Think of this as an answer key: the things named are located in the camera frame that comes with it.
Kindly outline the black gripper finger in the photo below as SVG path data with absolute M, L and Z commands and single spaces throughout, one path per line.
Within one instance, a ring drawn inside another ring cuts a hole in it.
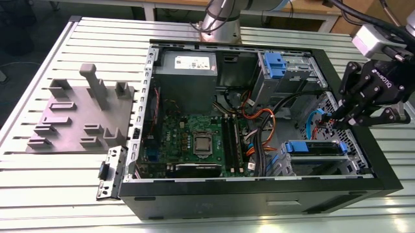
M 339 108 L 331 114 L 334 127 L 349 129 L 354 125 L 365 125 L 367 118 L 378 110 L 374 105 L 378 97 L 378 86 L 374 83 L 369 65 L 350 62 L 339 88 Z
M 383 89 L 343 90 L 343 128 L 355 126 L 406 123 L 406 111 L 394 108 L 399 103 L 393 95 Z

